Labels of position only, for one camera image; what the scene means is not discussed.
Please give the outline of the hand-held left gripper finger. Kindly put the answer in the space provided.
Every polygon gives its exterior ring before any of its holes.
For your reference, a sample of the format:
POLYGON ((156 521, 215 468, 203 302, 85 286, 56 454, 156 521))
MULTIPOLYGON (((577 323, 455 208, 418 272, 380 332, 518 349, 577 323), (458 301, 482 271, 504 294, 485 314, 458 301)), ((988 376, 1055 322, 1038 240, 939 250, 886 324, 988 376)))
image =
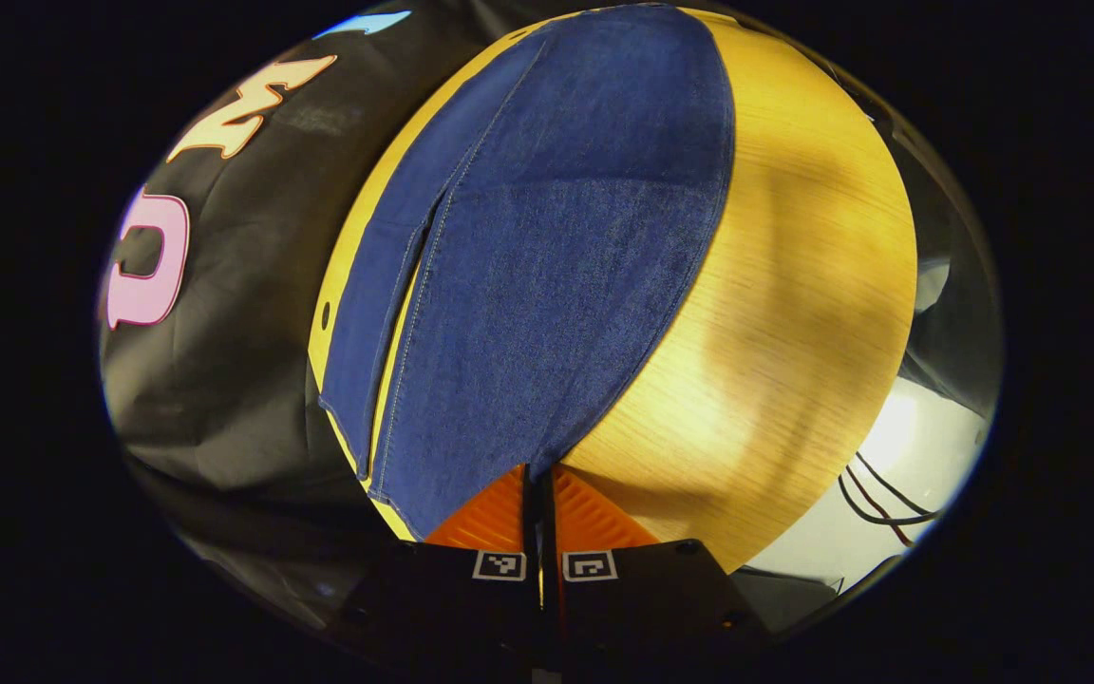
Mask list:
POLYGON ((542 623, 538 507, 514 467, 352 590, 338 642, 379 666, 529 666, 542 623))
POLYGON ((734 668, 768 644, 702 541, 657 540, 560 466, 542 478, 542 614, 563 668, 734 668))

